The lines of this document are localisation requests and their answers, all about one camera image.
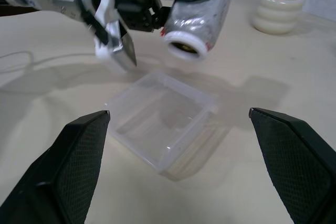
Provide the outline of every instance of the textured gripper pad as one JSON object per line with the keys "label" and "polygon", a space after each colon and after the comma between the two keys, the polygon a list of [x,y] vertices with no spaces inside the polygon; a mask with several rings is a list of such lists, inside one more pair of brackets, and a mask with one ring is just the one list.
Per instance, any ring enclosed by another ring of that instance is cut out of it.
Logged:
{"label": "textured gripper pad", "polygon": [[331,187],[331,175],[285,123],[254,111],[267,171],[295,224],[307,224]]}
{"label": "textured gripper pad", "polygon": [[83,224],[98,181],[109,116],[91,122],[56,179],[56,190],[72,224]]}

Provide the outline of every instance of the white table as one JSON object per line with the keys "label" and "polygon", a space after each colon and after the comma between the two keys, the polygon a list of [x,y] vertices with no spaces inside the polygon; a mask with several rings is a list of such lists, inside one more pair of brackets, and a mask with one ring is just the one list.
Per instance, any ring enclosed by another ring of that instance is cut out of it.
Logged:
{"label": "white table", "polygon": [[65,124],[161,69],[223,102],[222,139],[198,173],[172,182],[108,136],[86,223],[292,223],[248,111],[306,120],[336,149],[336,23],[306,15],[291,34],[266,35],[249,24],[257,2],[232,1],[201,63],[172,57],[159,33],[133,33],[139,67],[123,77],[96,61],[83,24],[45,12],[0,18],[0,202]]}

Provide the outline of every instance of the table surface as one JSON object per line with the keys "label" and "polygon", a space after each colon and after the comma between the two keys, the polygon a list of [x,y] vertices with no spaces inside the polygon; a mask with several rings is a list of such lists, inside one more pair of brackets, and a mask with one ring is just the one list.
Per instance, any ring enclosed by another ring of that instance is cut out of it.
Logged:
{"label": "table surface", "polygon": [[250,25],[258,0],[233,0],[202,62],[172,57],[159,33],[132,33],[139,66],[115,76],[94,57],[83,24],[39,12],[0,18],[0,202],[65,124],[153,70],[221,101],[216,148],[173,182],[107,136],[87,224],[292,223],[266,171],[250,107],[307,121],[336,149],[336,23],[303,15],[290,34]]}

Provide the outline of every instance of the transparent container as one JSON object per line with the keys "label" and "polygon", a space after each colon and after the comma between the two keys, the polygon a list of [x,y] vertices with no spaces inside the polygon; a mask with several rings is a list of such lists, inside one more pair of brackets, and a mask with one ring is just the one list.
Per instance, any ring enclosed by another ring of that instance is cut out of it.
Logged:
{"label": "transparent container", "polygon": [[150,73],[106,104],[109,133],[154,169],[166,171],[203,130],[215,100],[163,73]]}

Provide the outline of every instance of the white ceramic pot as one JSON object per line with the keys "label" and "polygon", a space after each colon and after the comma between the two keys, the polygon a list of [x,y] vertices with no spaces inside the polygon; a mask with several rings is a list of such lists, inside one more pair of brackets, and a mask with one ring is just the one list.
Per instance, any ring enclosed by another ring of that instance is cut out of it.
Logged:
{"label": "white ceramic pot", "polygon": [[253,25],[267,34],[285,34],[293,30],[305,0],[261,0]]}

